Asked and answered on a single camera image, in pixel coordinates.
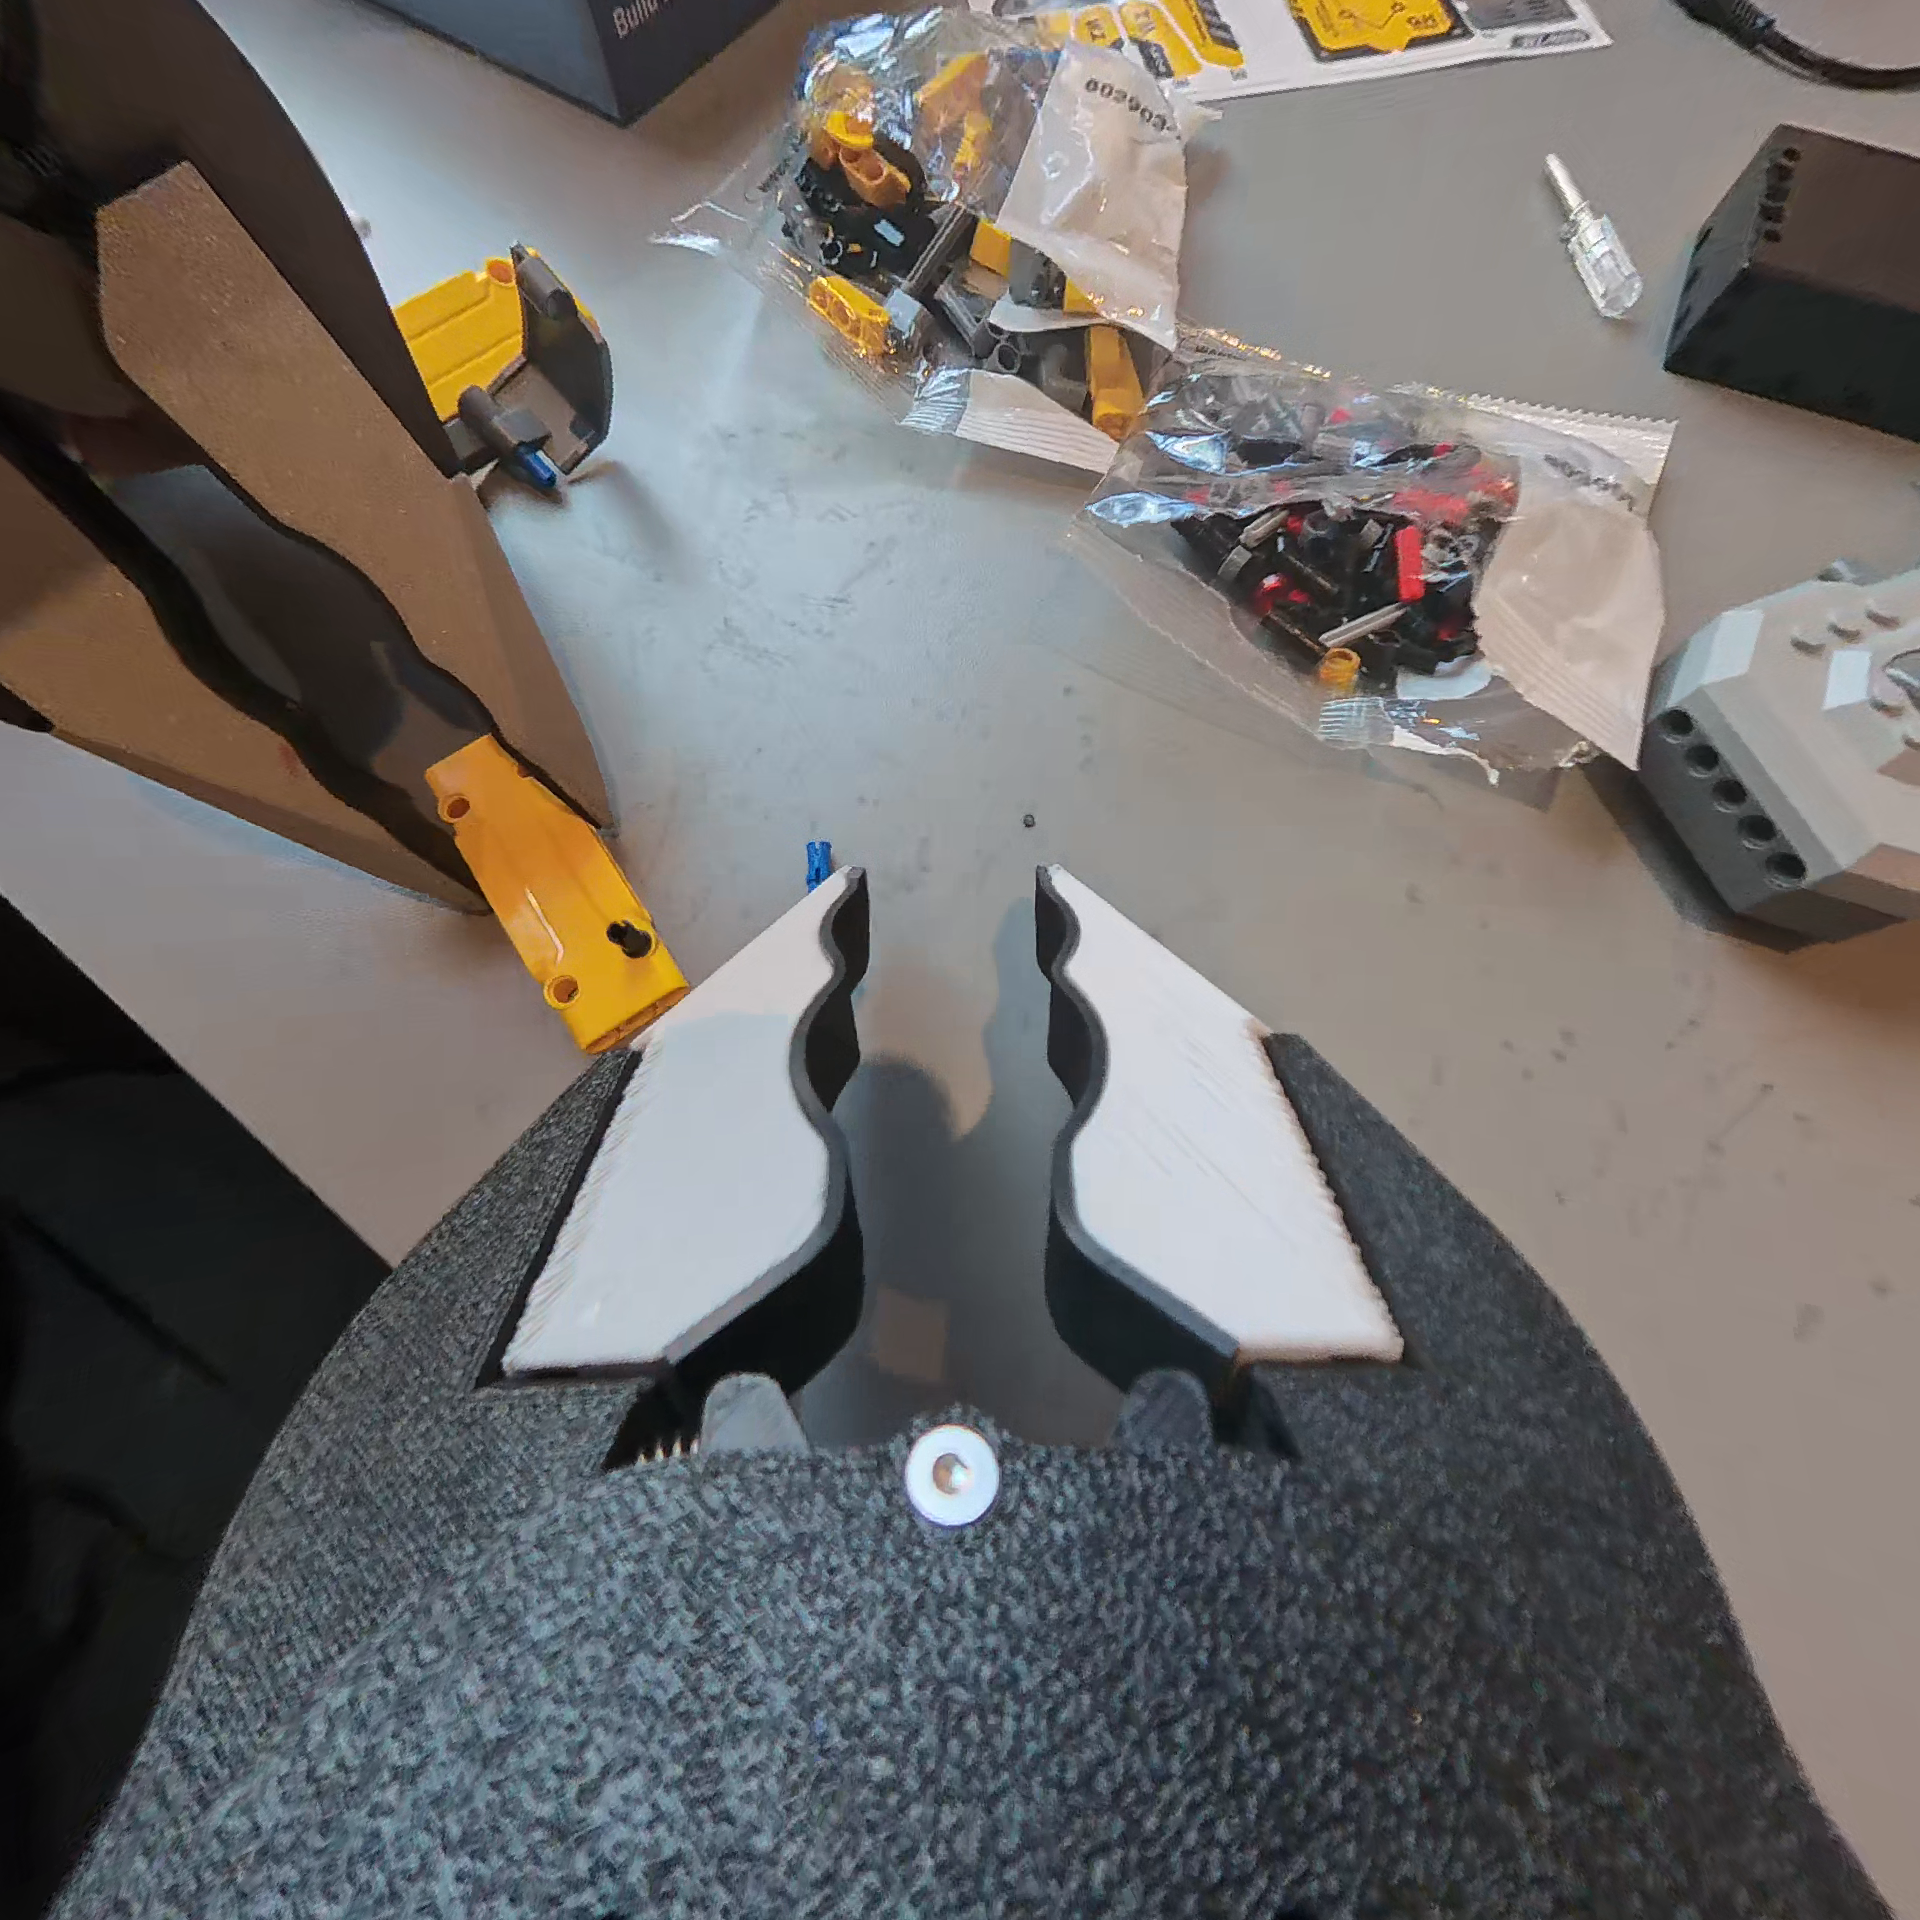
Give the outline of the small clear-handled screwdriver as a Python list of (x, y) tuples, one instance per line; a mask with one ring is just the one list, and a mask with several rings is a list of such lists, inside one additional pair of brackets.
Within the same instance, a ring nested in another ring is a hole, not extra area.
[(1625, 320), (1643, 296), (1643, 279), (1615, 223), (1595, 211), (1568, 166), (1551, 153), (1544, 171), (1561, 218), (1561, 242), (1591, 305), (1606, 320)]

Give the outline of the grey hub brick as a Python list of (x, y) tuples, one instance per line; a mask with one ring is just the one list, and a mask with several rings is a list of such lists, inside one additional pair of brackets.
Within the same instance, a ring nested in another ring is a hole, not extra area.
[(1720, 614), (1651, 686), (1639, 779), (1722, 907), (1805, 942), (1918, 918), (1918, 570)]

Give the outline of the grey desk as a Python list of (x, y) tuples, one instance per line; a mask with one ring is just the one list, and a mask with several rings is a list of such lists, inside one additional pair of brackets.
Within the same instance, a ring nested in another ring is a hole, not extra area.
[[(1062, 859), (1303, 1033), (1589, 1330), (1678, 1476), (1818, 1796), (1915, 1915), (1915, 927), (1727, 931), (1631, 784), (1365, 756), (1146, 627), (1055, 470), (901, 431), (725, 264), (659, 248), (778, 122), (782, 4), (613, 129), (360, 4), (209, 4), (399, 296), (510, 235), (613, 346), (609, 458), (495, 507), (619, 847), (705, 977), (871, 875), (842, 1103), (881, 1332), (808, 1396), (867, 1439), (1113, 1403), (1038, 1294), (1033, 873)], [(1915, 153), (1915, 98), (1807, 88), (1674, 4), (1610, 51), (1231, 104), (1191, 150), (1202, 326), (1382, 382), (1677, 420), (1671, 641), (1833, 560), (1915, 562), (1915, 448), (1665, 372), (1697, 224), (1795, 122)], [(1647, 276), (1599, 320), (1561, 153)], [(395, 1262), (584, 1068), (501, 938), (45, 737), (6, 738), (6, 891)]]

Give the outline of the black battery box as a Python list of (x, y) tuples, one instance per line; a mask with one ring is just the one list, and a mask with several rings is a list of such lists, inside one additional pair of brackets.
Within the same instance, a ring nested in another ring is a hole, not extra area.
[(1777, 126), (1697, 233), (1665, 370), (1918, 442), (1918, 158)]

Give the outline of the blue robot kit box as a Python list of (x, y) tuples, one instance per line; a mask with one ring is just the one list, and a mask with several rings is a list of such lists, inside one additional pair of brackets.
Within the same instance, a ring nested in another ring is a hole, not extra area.
[(373, 3), (373, 10), (629, 129), (778, 3)]

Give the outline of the yellow grey brick assembly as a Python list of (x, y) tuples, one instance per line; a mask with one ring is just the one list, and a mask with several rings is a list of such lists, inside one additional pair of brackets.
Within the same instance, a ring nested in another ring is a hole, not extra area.
[(607, 443), (609, 342), (546, 258), (526, 246), (394, 310), (458, 474), (504, 471), (559, 495)]

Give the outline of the bag of black red pins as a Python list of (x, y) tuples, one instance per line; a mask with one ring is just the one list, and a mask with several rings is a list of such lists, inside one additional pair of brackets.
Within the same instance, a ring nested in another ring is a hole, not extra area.
[(1333, 747), (1490, 783), (1638, 770), (1674, 435), (1195, 331), (1072, 540), (1162, 638)]

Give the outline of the yellow panel brick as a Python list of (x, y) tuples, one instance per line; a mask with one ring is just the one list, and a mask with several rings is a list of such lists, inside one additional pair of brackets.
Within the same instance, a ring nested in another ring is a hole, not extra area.
[(424, 776), (481, 897), (589, 1055), (629, 1044), (688, 979), (592, 824), (495, 737)]

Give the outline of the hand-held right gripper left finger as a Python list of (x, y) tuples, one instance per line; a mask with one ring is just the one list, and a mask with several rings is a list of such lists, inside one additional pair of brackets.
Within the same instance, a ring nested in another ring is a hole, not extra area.
[(833, 1107), (858, 1068), (871, 889), (843, 867), (619, 1057), (619, 1078), (499, 1355), (504, 1383), (690, 1378), (791, 1288), (842, 1292), (786, 1359), (802, 1386), (861, 1315), (858, 1214)]

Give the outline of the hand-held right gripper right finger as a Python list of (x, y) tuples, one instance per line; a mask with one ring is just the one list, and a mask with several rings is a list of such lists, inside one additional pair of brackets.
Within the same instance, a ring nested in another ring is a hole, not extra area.
[(1065, 867), (1035, 875), (1047, 1063), (1071, 1098), (1047, 1310), (1117, 1386), (1399, 1364), (1407, 1340), (1275, 1065), (1279, 1033)]

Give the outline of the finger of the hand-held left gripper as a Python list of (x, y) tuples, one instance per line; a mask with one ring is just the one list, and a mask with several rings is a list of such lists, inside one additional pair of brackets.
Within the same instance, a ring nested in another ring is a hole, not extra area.
[(115, 364), (289, 530), (321, 540), (598, 831), (585, 721), (479, 495), (447, 475), (187, 163), (97, 218)]
[(205, 459), (6, 435), (6, 721), (467, 915), (426, 770), (490, 734), (365, 572)]

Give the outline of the yellow grey sticker sheet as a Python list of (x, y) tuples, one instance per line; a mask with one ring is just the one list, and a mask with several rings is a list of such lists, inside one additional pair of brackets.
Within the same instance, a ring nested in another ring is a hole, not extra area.
[(1045, 43), (1128, 57), (1206, 105), (1613, 47), (1585, 3), (975, 3), (971, 12), (1023, 22)]

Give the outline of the bag of yellow bricks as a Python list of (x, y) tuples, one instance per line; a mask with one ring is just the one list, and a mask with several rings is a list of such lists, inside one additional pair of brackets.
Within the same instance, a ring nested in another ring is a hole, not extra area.
[(1120, 17), (838, 18), (659, 246), (754, 282), (901, 425), (1099, 478), (1183, 346), (1189, 146), (1217, 118)]

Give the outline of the person's black trousers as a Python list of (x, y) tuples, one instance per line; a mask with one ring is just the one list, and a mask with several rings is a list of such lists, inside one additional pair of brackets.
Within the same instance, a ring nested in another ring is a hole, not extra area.
[(389, 1267), (3, 903), (3, 1911), (107, 1811), (258, 1462)]

